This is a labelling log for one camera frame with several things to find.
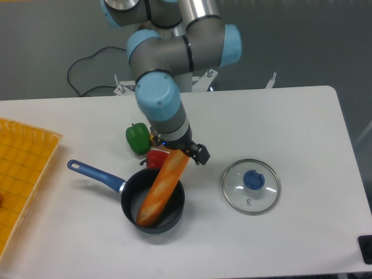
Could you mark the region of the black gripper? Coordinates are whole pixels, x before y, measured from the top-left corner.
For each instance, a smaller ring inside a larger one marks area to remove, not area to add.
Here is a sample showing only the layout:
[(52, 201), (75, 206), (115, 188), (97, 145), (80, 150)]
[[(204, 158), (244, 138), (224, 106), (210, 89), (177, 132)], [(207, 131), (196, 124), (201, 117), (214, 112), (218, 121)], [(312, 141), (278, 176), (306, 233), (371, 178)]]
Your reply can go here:
[(169, 150), (180, 150), (186, 156), (192, 158), (197, 165), (205, 165), (210, 158), (207, 147), (202, 144), (197, 144), (192, 140), (192, 130), (190, 127), (182, 137), (171, 141), (165, 140), (165, 138), (152, 127), (150, 131), (156, 146), (163, 146)]

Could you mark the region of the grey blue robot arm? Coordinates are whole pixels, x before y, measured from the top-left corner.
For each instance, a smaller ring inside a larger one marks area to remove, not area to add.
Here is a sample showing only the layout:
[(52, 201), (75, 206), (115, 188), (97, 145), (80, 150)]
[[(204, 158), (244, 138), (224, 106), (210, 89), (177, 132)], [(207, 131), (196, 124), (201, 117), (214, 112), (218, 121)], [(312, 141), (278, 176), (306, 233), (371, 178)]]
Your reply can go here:
[(116, 27), (152, 24), (126, 43), (137, 104), (158, 144), (207, 163), (207, 148), (192, 140), (175, 77), (237, 62), (242, 55), (237, 26), (223, 23), (215, 1), (102, 1), (101, 8)]

